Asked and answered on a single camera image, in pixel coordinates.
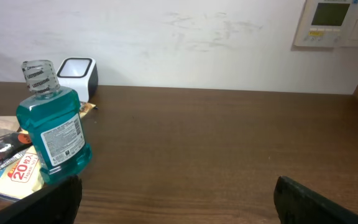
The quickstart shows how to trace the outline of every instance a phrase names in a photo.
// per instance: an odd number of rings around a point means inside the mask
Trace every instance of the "brown desk surface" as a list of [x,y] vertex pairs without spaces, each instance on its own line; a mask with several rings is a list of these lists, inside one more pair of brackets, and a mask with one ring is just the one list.
[[[29,95],[0,83],[0,115]],[[91,102],[76,223],[280,223],[280,175],[358,213],[351,96],[100,86]]]

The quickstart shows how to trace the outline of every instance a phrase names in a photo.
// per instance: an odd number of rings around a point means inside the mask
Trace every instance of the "thermostat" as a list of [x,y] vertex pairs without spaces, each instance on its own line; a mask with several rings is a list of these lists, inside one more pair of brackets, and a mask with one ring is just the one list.
[[67,58],[57,77],[59,84],[74,89],[82,102],[88,102],[98,87],[98,69],[93,58]]
[[294,44],[358,47],[358,0],[306,0]]

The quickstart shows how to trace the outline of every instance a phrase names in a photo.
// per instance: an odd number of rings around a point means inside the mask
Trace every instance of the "bottle cap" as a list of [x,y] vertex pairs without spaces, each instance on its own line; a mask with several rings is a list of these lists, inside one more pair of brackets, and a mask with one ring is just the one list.
[[32,60],[22,64],[28,89],[33,93],[45,93],[60,87],[53,63],[49,60]]

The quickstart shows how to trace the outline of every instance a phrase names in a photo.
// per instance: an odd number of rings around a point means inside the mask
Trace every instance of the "white label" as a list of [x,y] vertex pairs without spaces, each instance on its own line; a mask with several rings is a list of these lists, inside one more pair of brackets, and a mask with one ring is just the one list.
[[53,166],[73,157],[85,144],[78,113],[56,128],[41,133],[41,138]]
[[38,156],[33,153],[26,153],[17,163],[13,171],[11,180],[14,182],[27,183],[38,162]]

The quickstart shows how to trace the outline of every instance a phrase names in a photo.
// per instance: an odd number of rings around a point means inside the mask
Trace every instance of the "plastic packaging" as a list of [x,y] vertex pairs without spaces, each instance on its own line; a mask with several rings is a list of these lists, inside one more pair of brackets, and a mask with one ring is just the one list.
[[0,170],[25,154],[25,149],[32,145],[27,134],[11,133],[0,137]]
[[0,170],[0,198],[18,201],[38,190],[44,184],[41,163],[31,146],[22,159]]

